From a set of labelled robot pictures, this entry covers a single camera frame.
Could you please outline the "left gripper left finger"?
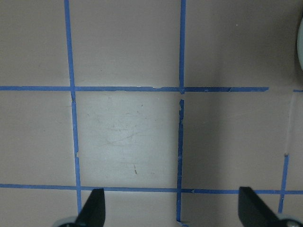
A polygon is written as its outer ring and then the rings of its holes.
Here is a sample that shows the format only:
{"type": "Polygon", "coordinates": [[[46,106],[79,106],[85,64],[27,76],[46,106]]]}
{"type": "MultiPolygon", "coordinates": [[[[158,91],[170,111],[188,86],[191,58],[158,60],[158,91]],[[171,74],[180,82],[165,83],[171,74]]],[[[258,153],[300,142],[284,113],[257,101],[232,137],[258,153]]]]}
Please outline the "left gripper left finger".
{"type": "Polygon", "coordinates": [[[75,218],[56,221],[54,227],[103,227],[106,220],[104,189],[94,189],[86,200],[81,212],[75,218]]]}

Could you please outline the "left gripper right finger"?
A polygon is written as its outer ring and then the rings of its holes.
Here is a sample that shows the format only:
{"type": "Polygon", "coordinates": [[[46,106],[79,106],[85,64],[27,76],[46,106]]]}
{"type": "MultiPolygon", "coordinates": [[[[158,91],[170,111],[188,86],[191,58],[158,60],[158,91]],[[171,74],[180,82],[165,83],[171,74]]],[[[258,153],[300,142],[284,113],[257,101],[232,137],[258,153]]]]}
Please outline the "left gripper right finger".
{"type": "Polygon", "coordinates": [[[301,227],[303,222],[274,213],[250,187],[241,186],[238,194],[238,217],[244,227],[301,227]]]}

